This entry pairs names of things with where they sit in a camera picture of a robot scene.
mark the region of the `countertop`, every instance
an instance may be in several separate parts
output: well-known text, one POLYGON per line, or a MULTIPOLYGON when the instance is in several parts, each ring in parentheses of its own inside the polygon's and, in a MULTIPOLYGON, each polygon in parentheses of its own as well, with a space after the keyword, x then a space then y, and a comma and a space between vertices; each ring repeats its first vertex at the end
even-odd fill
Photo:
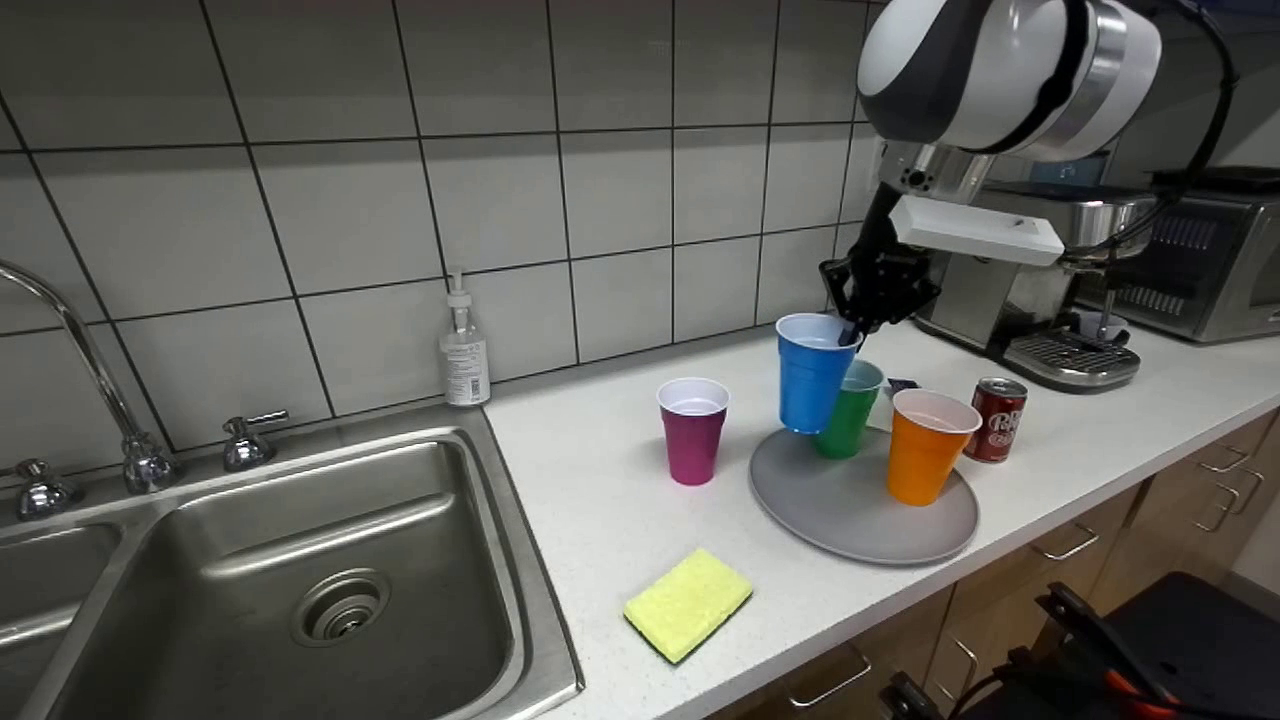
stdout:
MULTIPOLYGON (((723 710, 1280 406, 1280 341, 1190 349, 1136 333, 1132 349, 1144 367, 1129 389, 1069 397, 1030 385, 1009 464, 960 459, 980 527, 954 559, 933 570, 824 558, 754 507, 747 459, 778 430, 772 333, 504 389, 488 421, 584 669, 584 693, 551 717, 723 710), (680 490, 665 472, 657 385, 667 375, 714 375, 732 391, 721 472, 704 490, 680 490), (736 565, 754 598, 690 660, 667 669, 618 607, 690 547, 736 565)), ((859 355, 963 399, 999 372, 909 324, 874 333, 859 355)))

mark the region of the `purple cup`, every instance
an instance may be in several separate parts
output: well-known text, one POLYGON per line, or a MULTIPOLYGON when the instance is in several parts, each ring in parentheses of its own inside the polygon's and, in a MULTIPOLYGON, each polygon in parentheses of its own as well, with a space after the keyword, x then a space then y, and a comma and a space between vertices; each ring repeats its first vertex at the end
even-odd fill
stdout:
POLYGON ((676 375, 657 391, 667 434, 667 472, 676 486, 714 478, 728 389, 707 375, 676 375))

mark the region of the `stainless steel sink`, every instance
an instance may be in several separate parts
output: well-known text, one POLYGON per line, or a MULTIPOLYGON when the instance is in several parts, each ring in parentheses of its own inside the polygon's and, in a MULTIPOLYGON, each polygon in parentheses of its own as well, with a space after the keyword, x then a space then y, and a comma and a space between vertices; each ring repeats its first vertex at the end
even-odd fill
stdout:
POLYGON ((0 717, 21 711, 117 543, 118 537, 104 526, 0 543, 0 717))
POLYGON ((104 547, 107 571, 55 657, 27 663, 44 669, 27 720, 535 717, 581 690, 478 412, 386 417, 289 447, 90 517, 117 521, 118 553, 104 547))

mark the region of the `plastic cup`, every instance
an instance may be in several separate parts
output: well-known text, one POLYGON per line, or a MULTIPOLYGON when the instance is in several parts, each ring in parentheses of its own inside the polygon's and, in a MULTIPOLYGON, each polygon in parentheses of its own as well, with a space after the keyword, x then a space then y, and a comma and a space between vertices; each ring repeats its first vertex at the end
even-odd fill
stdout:
POLYGON ((791 314, 777 320, 778 421, 797 437, 818 437, 835 412, 853 346, 841 346, 844 320, 791 314))
POLYGON ((954 469, 960 447, 984 426, 973 406, 935 391, 891 397, 887 498, 899 503, 933 503, 954 469))
POLYGON ((815 447, 824 456, 830 456, 830 459, 856 456, 856 447, 864 446, 864 430, 867 430, 867 417, 874 410, 878 389, 885 389, 885 372, 874 364, 867 364, 867 360, 849 364, 830 421, 828 421, 824 437, 815 440, 815 447))
POLYGON ((667 472, 676 486, 714 478, 728 389, 707 375, 676 375, 657 391, 665 410, 667 472))

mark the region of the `round tray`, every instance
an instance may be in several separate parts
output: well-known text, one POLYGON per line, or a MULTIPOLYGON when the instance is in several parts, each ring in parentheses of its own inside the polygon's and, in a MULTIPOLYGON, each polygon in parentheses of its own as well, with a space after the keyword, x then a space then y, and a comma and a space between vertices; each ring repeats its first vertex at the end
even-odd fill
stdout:
POLYGON ((828 459, 812 437, 772 434, 753 456, 762 517, 805 543, 859 565, 938 565, 977 534, 977 498, 952 472, 935 503, 911 507, 885 494, 887 437, 867 430, 853 459, 828 459))

